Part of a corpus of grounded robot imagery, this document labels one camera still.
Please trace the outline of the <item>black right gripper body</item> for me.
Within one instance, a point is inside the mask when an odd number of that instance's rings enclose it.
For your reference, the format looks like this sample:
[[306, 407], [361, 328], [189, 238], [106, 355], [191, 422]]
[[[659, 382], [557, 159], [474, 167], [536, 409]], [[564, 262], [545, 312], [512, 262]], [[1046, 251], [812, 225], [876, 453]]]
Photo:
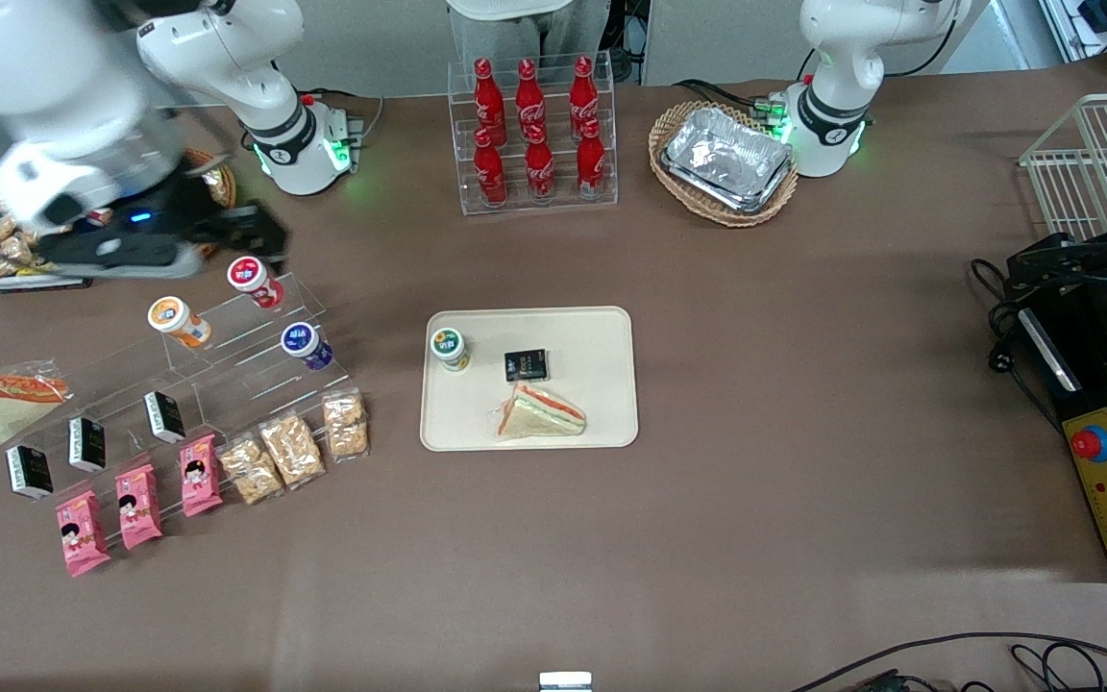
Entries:
[[168, 177], [153, 188], [117, 202], [117, 229], [132, 234], [161, 234], [190, 242], [218, 239], [207, 223], [237, 203], [234, 177]]

